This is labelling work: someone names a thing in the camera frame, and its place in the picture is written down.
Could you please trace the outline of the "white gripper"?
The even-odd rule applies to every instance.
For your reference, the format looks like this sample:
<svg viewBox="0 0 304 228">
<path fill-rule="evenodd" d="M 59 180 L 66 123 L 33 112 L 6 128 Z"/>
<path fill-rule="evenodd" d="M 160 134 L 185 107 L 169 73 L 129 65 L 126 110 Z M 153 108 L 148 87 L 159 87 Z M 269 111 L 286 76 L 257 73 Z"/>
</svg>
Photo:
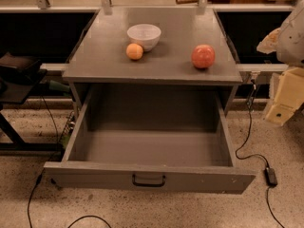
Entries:
<svg viewBox="0 0 304 228">
<path fill-rule="evenodd" d="M 257 45 L 256 50 L 264 54 L 276 52 L 279 33 L 280 28 L 271 31 Z M 303 103 L 304 69 L 301 67 L 289 68 L 278 77 L 274 102 L 266 106 L 264 119 L 271 124 L 282 126 L 293 117 L 295 111 Z"/>
</svg>

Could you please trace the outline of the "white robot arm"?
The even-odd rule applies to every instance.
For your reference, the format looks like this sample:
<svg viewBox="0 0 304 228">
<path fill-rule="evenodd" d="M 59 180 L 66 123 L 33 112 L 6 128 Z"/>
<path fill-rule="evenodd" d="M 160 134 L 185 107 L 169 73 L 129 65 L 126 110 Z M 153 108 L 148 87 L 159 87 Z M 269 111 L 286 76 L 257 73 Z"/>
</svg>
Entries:
<svg viewBox="0 0 304 228">
<path fill-rule="evenodd" d="M 297 3 L 282 25 L 270 32 L 256 50 L 275 52 L 277 60 L 288 66 L 271 78 L 271 100 L 264 115 L 267 122 L 282 126 L 304 104 L 304 1 Z"/>
</svg>

